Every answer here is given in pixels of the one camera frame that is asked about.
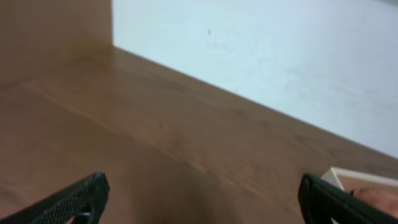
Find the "white cardboard box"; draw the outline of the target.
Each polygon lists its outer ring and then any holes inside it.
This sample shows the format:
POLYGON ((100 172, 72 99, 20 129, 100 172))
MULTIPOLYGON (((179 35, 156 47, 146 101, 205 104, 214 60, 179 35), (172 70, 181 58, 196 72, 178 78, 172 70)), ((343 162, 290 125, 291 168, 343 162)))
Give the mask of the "white cardboard box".
POLYGON ((374 189, 397 194, 396 179, 339 167, 331 167, 321 176, 321 179, 345 192, 354 189, 374 189))

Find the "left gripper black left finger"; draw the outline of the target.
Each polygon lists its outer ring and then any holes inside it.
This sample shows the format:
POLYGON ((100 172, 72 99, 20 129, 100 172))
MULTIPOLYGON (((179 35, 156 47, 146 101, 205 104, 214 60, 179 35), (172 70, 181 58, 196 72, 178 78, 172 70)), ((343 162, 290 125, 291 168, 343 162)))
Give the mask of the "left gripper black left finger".
POLYGON ((1 224, 98 223, 109 197, 105 173, 96 172, 1 219, 1 224))

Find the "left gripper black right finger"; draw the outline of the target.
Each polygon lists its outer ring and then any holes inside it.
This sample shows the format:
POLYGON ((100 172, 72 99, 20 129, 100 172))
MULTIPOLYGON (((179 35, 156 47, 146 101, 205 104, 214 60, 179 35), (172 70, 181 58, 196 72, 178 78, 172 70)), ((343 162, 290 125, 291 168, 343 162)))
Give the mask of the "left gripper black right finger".
POLYGON ((397 224, 397 219, 321 178, 304 174, 298 201, 306 224, 397 224))

